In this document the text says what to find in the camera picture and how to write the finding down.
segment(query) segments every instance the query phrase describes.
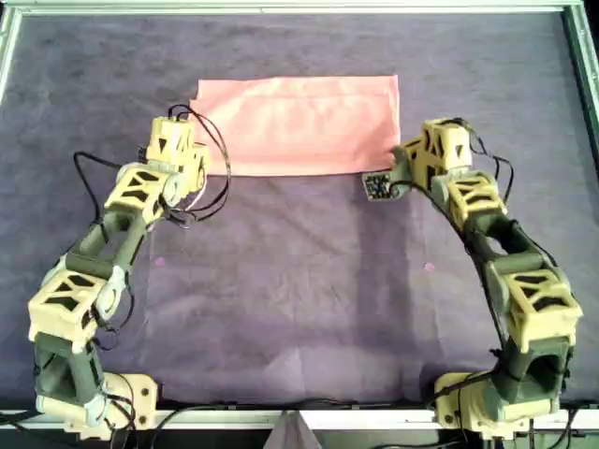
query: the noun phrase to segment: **metal frame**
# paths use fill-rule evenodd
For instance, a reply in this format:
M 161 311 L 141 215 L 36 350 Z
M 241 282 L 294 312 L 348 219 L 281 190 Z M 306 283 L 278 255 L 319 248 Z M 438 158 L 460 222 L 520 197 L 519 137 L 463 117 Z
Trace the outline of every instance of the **metal frame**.
M 161 423 L 172 411 L 156 412 L 156 422 Z M 272 429 L 282 411 L 194 411 L 183 412 L 168 421 L 164 429 L 190 430 L 260 430 Z M 433 411 L 429 410 L 305 410 L 301 416 L 311 430 L 442 430 Z M 567 411 L 534 419 L 536 430 L 564 429 L 568 421 Z M 64 422 L 42 414 L 22 422 L 31 429 L 60 429 Z M 14 430 L 11 425 L 0 430 Z M 572 423 L 574 430 L 599 429 L 599 410 L 580 410 Z
M 0 21 L 0 103 L 19 37 L 23 16 L 50 15 L 124 15 L 124 14 L 268 14 L 268 13 L 542 13 L 563 12 L 566 34 L 573 49 L 573 59 L 581 88 L 582 101 L 589 124 L 592 146 L 597 155 L 599 137 L 599 64 L 592 43 L 591 31 L 581 0 L 329 0 L 318 2 L 301 0 L 7 0 Z M 156 422 L 161 422 L 170 411 L 159 411 Z M 434 413 L 412 411 L 303 411 L 308 426 L 313 430 L 348 429 L 430 429 L 441 427 Z M 188 429 L 270 429 L 281 411 L 199 411 L 181 413 L 166 428 Z M 567 413 L 534 419 L 534 428 L 565 428 Z M 48 415 L 40 415 L 23 423 L 29 428 L 62 428 L 63 422 Z M 0 426 L 0 429 L 12 428 Z M 577 414 L 574 429 L 598 429 L 599 411 L 583 410 Z

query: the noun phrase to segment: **black cable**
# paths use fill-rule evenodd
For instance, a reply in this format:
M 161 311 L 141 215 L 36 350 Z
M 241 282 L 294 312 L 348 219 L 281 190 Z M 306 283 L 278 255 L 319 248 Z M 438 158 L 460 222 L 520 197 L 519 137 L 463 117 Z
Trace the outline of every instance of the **black cable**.
M 472 376 L 474 376 L 475 373 L 471 372 L 470 374 L 468 374 L 465 378 L 464 381 L 467 381 L 468 379 L 471 379 Z M 460 431 L 461 431 L 461 436 L 464 438 L 464 441 L 466 442 L 466 445 L 468 445 L 468 435 L 466 435 L 466 430 L 464 430 L 464 420 L 463 420 L 463 416 L 461 415 L 461 390 L 463 388 L 460 388 L 458 390 L 458 419 L 460 420 Z
M 120 373 L 116 372 L 116 373 L 114 373 L 114 375 L 116 375 L 116 376 L 118 376 L 118 377 L 120 377 L 121 379 L 124 380 L 124 382 L 126 383 L 127 387 L 129 388 L 129 393 L 131 394 L 131 400 L 129 401 L 127 398 L 117 397 L 117 396 L 113 396 L 113 395 L 110 395 L 110 396 L 107 395 L 107 398 L 110 398 L 110 397 L 113 398 L 112 399 L 113 405 L 123 414 L 123 416 L 125 417 L 125 419 L 127 419 L 127 421 L 128 421 L 128 427 L 125 427 L 125 428 L 127 428 L 128 430 L 134 430 L 136 432 L 135 439 L 136 439 L 136 444 L 137 444 L 138 437 L 137 437 L 137 428 L 135 426 L 135 419 L 134 419 L 136 411 L 135 411 L 135 407 L 133 405 L 133 403 L 135 401 L 134 392 L 133 392 L 133 386 L 127 380 L 127 378 L 123 376 L 123 374 L 120 374 Z M 119 404 L 117 404 L 115 402 L 115 400 L 124 401 L 127 405 L 130 405 L 131 406 L 131 411 L 132 411 L 131 414 L 127 413 L 126 410 L 123 409 L 122 407 L 119 407 Z M 119 429 L 113 429 L 112 430 L 113 433 L 112 433 L 112 436 L 110 437 L 110 449 L 112 449 L 112 445 L 114 443 L 113 440 L 114 440 L 114 437 L 116 436 L 116 432 L 118 430 Z M 123 441 L 123 445 L 121 446 L 121 449 L 125 448 L 128 439 L 129 439 L 129 431 L 127 431 L 127 433 L 126 433 L 126 435 L 124 437 L 124 441 Z
M 37 410 L 27 410 L 25 412 L 19 413 L 0 413 L 0 426 L 5 424 L 9 424 L 9 422 L 20 423 L 21 421 L 25 421 L 26 419 L 35 418 L 36 416 L 40 416 L 41 413 Z
M 168 423 L 168 421 L 170 421 L 172 418 L 174 418 L 178 414 L 181 414 L 184 412 L 193 412 L 193 411 L 197 411 L 197 410 L 212 410 L 212 409 L 214 409 L 213 405 L 195 405 L 192 407 L 185 407 L 184 409 L 175 410 L 174 412 L 170 413 L 165 419 L 162 420 L 162 422 L 158 426 L 156 426 L 156 429 L 153 432 L 152 438 L 150 439 L 149 449 L 154 449 L 153 446 L 156 443 L 158 434 L 162 431 L 162 429 Z
M 456 444 L 462 444 L 461 439 L 450 440 L 448 442 L 432 442 L 429 444 L 379 444 L 374 446 L 372 449 L 443 449 L 445 447 L 455 446 Z
M 20 432 L 22 432 L 25 435 L 28 435 L 40 442 L 44 442 L 44 443 L 50 443 L 53 444 L 55 446 L 62 446 L 62 447 L 73 447 L 73 448 L 80 448 L 77 444 L 74 444 L 72 442 L 63 442 L 61 440 L 56 440 L 53 437 L 49 436 L 49 435 L 39 435 L 37 434 L 35 431 L 33 431 L 31 428 L 25 427 L 22 424 L 20 424 L 20 422 L 24 419 L 28 419 L 28 418 L 16 418 L 13 419 L 12 415 L 7 414 L 7 413 L 0 413 L 0 425 L 10 425 L 15 427 L 17 430 L 19 430 Z
M 127 426 L 124 427 L 124 429 L 126 430 L 126 434 L 124 437 L 124 441 L 123 441 L 123 445 L 121 446 L 121 449 L 124 449 L 127 441 L 129 440 L 129 435 L 131 434 L 130 432 L 133 431 L 133 437 L 135 439 L 135 445 L 134 447 L 137 449 L 139 447 L 138 445 L 138 429 L 135 426 L 135 408 L 133 407 L 133 405 L 131 405 L 131 410 L 132 413 L 130 414 L 127 410 L 124 409 L 124 407 L 119 404 L 116 400 L 112 401 L 112 405 L 114 405 L 114 407 L 117 408 L 117 410 L 119 412 L 121 412 L 121 414 L 124 416 L 124 418 L 127 420 Z M 114 437 L 116 435 L 116 430 L 113 433 L 112 437 Z M 110 447 L 112 447 L 112 438 L 110 438 Z
M 104 352 L 111 351 L 114 348 L 117 348 L 121 344 L 121 339 L 120 339 L 121 330 L 123 330 L 123 328 L 127 325 L 127 323 L 129 323 L 129 320 L 131 319 L 131 316 L 133 315 L 133 310 L 135 309 L 135 304 L 136 304 L 135 295 L 133 293 L 133 289 L 131 288 L 131 282 L 129 280 L 128 272 L 125 273 L 125 275 L 124 275 L 124 285 L 125 285 L 128 295 L 129 295 L 129 310 L 127 311 L 127 315 L 120 325 L 118 325 L 117 327 L 113 327 L 110 324 L 110 322 L 102 320 L 99 316 L 99 313 L 97 313 L 97 311 L 95 309 L 93 309 L 93 311 L 95 311 L 95 320 L 97 321 L 98 326 L 101 329 L 105 330 L 106 332 L 111 333 L 114 336 L 114 344 L 112 344 L 111 346 L 106 346 L 104 343 L 102 343 L 102 341 L 98 337 L 92 338 L 94 344 Z
M 476 131 L 473 129 L 473 127 L 467 121 L 462 119 L 461 117 L 444 120 L 444 121 L 440 122 L 439 124 L 444 125 L 444 124 L 449 124 L 449 123 L 453 123 L 458 126 L 461 126 L 466 131 L 468 131 L 468 133 L 472 137 L 475 138 L 476 142 L 480 146 L 480 152 L 477 151 L 472 144 L 470 145 L 471 152 L 473 152 L 474 154 L 487 156 L 488 158 L 492 159 L 495 162 L 495 177 L 494 178 L 496 181 L 499 180 L 500 162 L 507 164 L 507 166 L 509 167 L 509 180 L 507 181 L 507 186 L 505 187 L 505 192 L 504 192 L 504 203 L 507 204 L 507 200 L 509 199 L 509 195 L 512 191 L 512 186 L 514 184 L 514 179 L 516 178 L 516 170 L 514 169 L 514 166 L 512 166 L 512 163 L 509 161 L 509 159 L 506 159 L 502 156 L 493 154 L 492 152 L 488 152 L 487 148 L 485 147 L 485 143 L 483 142 L 482 137 L 479 136 L 476 133 Z
M 214 124 L 214 122 L 212 120 L 210 120 L 208 117 L 196 112 L 193 108 L 191 108 L 190 106 L 185 105 L 185 104 L 178 104 L 178 105 L 174 105 L 174 106 L 170 107 L 168 109 L 168 117 L 169 118 L 172 117 L 173 111 L 176 108 L 184 108 L 186 112 L 192 114 L 196 118 L 197 122 L 204 129 L 204 131 L 206 131 L 206 133 L 208 134 L 210 139 L 214 142 L 216 147 L 219 149 L 219 151 L 223 155 L 223 159 L 225 161 L 225 168 L 226 168 L 225 185 L 223 186 L 223 188 L 219 192 L 219 194 L 208 205 L 202 206 L 200 208 L 190 209 L 190 210 L 174 210 L 176 212 L 188 213 L 194 217 L 194 220 L 196 222 L 201 222 L 201 221 L 207 220 L 208 218 L 212 217 L 215 213 L 217 213 L 219 210 L 221 210 L 224 207 L 226 201 L 228 200 L 228 194 L 229 194 L 230 184 L 231 184 L 231 164 L 230 164 L 230 160 L 229 160 L 229 156 L 228 156 L 228 148 L 226 147 L 225 139 L 223 138 L 222 133 L 218 129 L 218 126 L 216 126 L 216 124 Z M 176 120 L 180 120 L 181 116 L 183 114 L 184 114 L 184 112 L 180 112 L 179 114 L 177 114 Z M 216 136 L 218 136 L 218 139 L 214 136 L 214 134 L 212 133 L 210 128 L 206 125 L 206 123 L 208 123 L 212 126 Z M 213 210 L 201 217 L 197 217 L 195 215 L 195 212 L 202 212 L 204 210 L 211 209 L 212 207 L 216 206 L 221 200 L 222 200 L 222 203 L 219 204 L 219 206 L 216 208 L 216 210 Z
M 85 190 L 87 191 L 87 194 L 92 199 L 92 203 L 94 204 L 94 223 L 98 223 L 100 220 L 100 217 L 101 217 L 100 205 L 97 201 L 97 198 L 95 197 L 92 186 L 87 181 L 87 178 L 85 177 L 85 173 L 83 173 L 83 169 L 81 168 L 81 164 L 79 161 L 80 157 L 84 157 L 86 159 L 89 159 L 90 161 L 97 162 L 98 164 L 101 164 L 105 167 L 110 167 L 110 168 L 114 168 L 117 170 L 119 168 L 121 168 L 122 166 L 120 164 L 116 164 L 114 162 L 107 161 L 106 159 L 102 159 L 101 157 L 94 156 L 93 154 L 90 154 L 88 152 L 74 152 L 73 153 L 73 163 L 75 164 L 77 173 L 79 174 L 79 177 L 81 178 L 81 182 L 83 182 L 83 185 L 85 186 Z
M 431 395 L 431 397 L 426 400 L 425 406 L 427 408 L 429 408 L 433 404 L 433 402 L 435 400 L 437 400 L 438 398 L 441 398 L 443 396 L 447 396 L 447 395 L 453 393 L 456 390 L 461 390 L 462 388 L 465 388 L 466 386 L 469 386 L 469 385 L 472 385 L 472 384 L 476 384 L 478 382 L 484 382 L 484 381 L 490 379 L 490 377 L 494 373 L 495 373 L 495 370 L 483 372 L 482 374 L 479 374 L 479 375 L 477 375 L 475 377 L 471 377 L 470 379 L 464 379 L 461 382 L 457 382 L 455 384 L 448 385 L 445 388 L 442 388 L 441 390 L 439 390 L 438 392 L 436 392 L 434 395 Z
M 574 418 L 576 417 L 579 410 L 580 407 L 568 410 L 568 421 L 565 427 L 563 428 L 563 432 L 560 435 L 560 438 L 558 438 L 558 440 L 554 442 L 548 449 L 557 449 L 558 446 L 560 446 L 560 444 L 562 444 L 563 440 L 565 440 L 566 438 L 567 443 L 565 445 L 565 449 L 569 449 L 570 443 L 572 442 L 572 433 L 570 430 L 572 429 L 572 423 L 574 423 Z

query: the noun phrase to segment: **pink cloth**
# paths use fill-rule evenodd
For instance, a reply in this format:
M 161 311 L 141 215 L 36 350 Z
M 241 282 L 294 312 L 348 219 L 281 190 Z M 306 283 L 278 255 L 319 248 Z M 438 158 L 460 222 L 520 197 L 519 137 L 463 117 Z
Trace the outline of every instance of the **pink cloth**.
M 233 175 L 298 176 L 388 168 L 400 141 L 397 76 L 201 80 L 191 107 L 228 146 Z M 209 144 L 211 174 L 224 174 Z

